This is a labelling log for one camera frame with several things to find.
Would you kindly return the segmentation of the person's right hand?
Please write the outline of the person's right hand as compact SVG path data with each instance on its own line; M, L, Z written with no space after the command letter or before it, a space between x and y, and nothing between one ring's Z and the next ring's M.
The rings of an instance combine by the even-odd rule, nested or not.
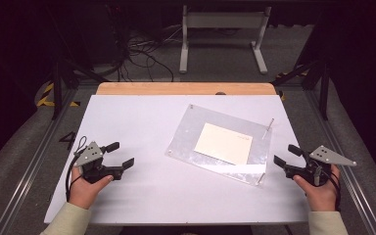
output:
M336 202L340 197L338 168L331 165L332 178L323 186L314 187L304 178L295 175L293 180L305 192L308 205L313 212L335 212L337 210Z

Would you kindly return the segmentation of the wooden table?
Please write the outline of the wooden table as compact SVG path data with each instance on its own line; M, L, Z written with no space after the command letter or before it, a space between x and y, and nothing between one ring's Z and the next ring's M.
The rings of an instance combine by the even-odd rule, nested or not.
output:
M270 83L103 82L97 95L275 95Z

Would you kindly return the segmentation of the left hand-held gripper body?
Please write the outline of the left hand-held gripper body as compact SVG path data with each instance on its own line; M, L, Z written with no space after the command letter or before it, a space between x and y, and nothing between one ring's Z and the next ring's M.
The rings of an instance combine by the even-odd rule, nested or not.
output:
M114 180L121 180L124 169L122 166L105 166L104 148L92 141L78 153L75 164L81 169L82 177L89 183L95 183L105 176L111 175Z

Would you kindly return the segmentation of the person's left hand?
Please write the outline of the person's left hand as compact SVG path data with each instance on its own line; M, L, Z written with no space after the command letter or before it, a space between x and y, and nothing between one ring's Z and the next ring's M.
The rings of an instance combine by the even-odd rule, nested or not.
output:
M77 167L71 170L70 198L68 202L77 207L89 210L99 193L113 181L111 175L105 176L95 183L89 183L81 177Z

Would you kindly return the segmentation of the aluminium floor rail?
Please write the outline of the aluminium floor rail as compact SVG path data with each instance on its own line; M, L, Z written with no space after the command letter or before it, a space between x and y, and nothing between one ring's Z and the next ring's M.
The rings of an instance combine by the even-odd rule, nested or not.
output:
M313 91L305 91L305 96L310 103L311 109L316 115L317 121L322 127L322 131L328 139L329 146L339 154L343 154L344 149L332 128L330 118L324 117L320 111L320 104L317 100L316 94ZM341 166L341 172L345 186L368 235L376 235L376 213L372 209L372 205L368 202L365 190L361 187L360 182L357 180L356 175L350 166Z
M44 155L48 150L50 142L52 141L53 136L55 135L55 132L59 127L65 113L67 112L75 94L75 89L68 90L66 92L65 98L62 100L63 107L59 110L59 114L49 122L48 127L46 128L44 135L41 138L39 145L23 174L23 177L17 184L17 188L12 195L11 200L0 217L0 235L7 235L10 227L12 226L26 195L42 166Z

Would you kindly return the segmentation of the yellow black floor tape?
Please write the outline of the yellow black floor tape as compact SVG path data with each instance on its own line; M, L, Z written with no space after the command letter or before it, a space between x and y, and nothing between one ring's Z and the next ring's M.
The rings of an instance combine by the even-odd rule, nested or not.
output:
M37 107L54 107L55 106L54 101L48 100L48 97L49 97L51 91L53 90L53 88L54 88L54 83L49 82L47 84L47 86L45 87L41 97L39 98L39 100L36 104Z

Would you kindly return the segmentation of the white metal stand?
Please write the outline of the white metal stand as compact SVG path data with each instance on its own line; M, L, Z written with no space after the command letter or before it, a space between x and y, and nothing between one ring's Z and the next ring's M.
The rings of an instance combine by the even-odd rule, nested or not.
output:
M186 5L182 11L182 46L180 54L179 72L188 71L188 29L189 28L254 28L258 30L258 37L251 42L258 69L262 74L267 74L268 69L265 64L260 46L265 34L265 30L270 18L271 8L257 12L190 12Z

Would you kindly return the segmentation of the white table board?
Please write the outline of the white table board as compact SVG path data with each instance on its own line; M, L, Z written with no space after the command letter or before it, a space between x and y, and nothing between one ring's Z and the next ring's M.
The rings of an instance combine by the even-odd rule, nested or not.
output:
M135 164L110 183L91 208L94 224L222 225L283 224L307 220L304 192L269 163L260 186L251 186L170 158L168 147L186 109L212 111L271 125L270 156L290 165L303 160L289 153L297 139L276 95L94 95L79 136L100 145L119 142L106 165Z

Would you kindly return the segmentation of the clear acrylic photo frame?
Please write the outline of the clear acrylic photo frame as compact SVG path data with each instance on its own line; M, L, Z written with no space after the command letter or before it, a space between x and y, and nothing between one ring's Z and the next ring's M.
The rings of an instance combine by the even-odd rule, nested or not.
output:
M195 152L194 148L205 123L252 136L253 142L247 163L229 164ZM165 154L187 164L256 186L261 174L266 172L271 133L272 130L268 126L203 107L189 105Z

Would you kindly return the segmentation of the black tripod stand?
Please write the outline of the black tripod stand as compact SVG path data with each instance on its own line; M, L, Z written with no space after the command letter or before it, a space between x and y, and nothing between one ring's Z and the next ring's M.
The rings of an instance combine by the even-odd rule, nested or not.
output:
M92 70L93 65L72 8L46 4L43 10L45 39L53 60L52 82L55 98L53 118L57 118L65 106L62 83L68 90L76 89L79 85L75 71L99 83L107 82L107 79Z
M301 83L301 87L304 90L313 90L317 83L320 83L320 94L318 101L318 109L321 116L327 120L327 102L328 102L328 90L330 83L330 70L328 63L324 60L309 62L308 64L296 67L290 72L285 74L280 73L279 77L276 77L271 84L278 86L286 83L290 79L299 76L303 72L306 73L304 80Z

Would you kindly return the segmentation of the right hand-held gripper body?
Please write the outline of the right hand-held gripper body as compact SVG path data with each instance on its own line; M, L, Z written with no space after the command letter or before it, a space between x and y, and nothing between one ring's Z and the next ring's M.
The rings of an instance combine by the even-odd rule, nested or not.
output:
M287 164L283 168L287 178L299 175L314 187L324 185L331 178L331 165L356 166L356 162L321 145L312 152L307 152L305 167Z

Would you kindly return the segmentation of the printed photo card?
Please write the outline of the printed photo card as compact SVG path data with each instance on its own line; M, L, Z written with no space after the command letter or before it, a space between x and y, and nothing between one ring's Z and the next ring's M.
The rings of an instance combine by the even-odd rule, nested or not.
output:
M252 142L252 136L205 123L194 151L232 165L245 165Z

